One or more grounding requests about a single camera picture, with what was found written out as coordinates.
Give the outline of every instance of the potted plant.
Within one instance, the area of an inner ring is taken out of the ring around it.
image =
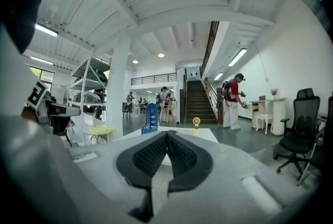
[[[277,99],[277,88],[271,89],[272,99]]]

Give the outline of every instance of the office chair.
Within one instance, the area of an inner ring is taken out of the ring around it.
[[[305,98],[305,97],[314,97],[312,88],[302,89],[297,92],[297,96],[296,96],[297,99]]]
[[[287,166],[289,163],[294,163],[301,178],[303,174],[299,161],[308,162],[309,160],[296,156],[297,154],[306,154],[311,149],[315,142],[315,136],[317,131],[317,115],[319,110],[320,98],[316,96],[305,97],[295,99],[293,101],[294,108],[294,120],[291,128],[290,135],[286,135],[288,118],[284,118],[281,122],[285,123],[285,134],[280,141],[280,145],[292,152],[291,155],[276,155],[274,159],[278,157],[284,157],[288,159],[283,165],[277,169],[277,173],[281,172],[281,169]]]
[[[326,120],[326,124],[325,127],[323,127],[319,133],[317,133],[316,135],[316,140],[313,146],[313,150],[309,159],[309,162],[305,168],[305,171],[301,177],[301,179],[299,180],[297,186],[299,186],[302,182],[302,180],[305,178],[305,174],[306,171],[309,168],[309,165],[311,164],[312,166],[314,166],[315,168],[319,169],[322,174],[324,174],[324,170],[326,167],[326,155],[327,155],[327,147],[328,147],[328,143],[324,143],[325,140],[323,138],[323,143],[318,146],[317,142],[319,137],[324,133],[325,135],[331,135],[333,134],[333,97],[330,97],[328,99],[328,114],[327,114],[327,120]]]

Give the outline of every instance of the red shirt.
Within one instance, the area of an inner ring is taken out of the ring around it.
[[[230,102],[237,102],[236,98],[233,98],[233,96],[239,95],[238,93],[238,83],[235,79],[231,79],[229,81],[229,90],[228,90],[229,95],[231,96],[231,99],[227,97],[227,101]]]

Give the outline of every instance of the blue basket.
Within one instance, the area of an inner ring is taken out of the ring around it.
[[[146,124],[141,129],[141,134],[148,134],[158,130],[158,105],[149,104],[146,113]]]

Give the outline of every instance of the staircase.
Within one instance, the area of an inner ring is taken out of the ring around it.
[[[217,124],[215,114],[201,81],[187,82],[185,123],[193,123],[198,117],[201,124]]]

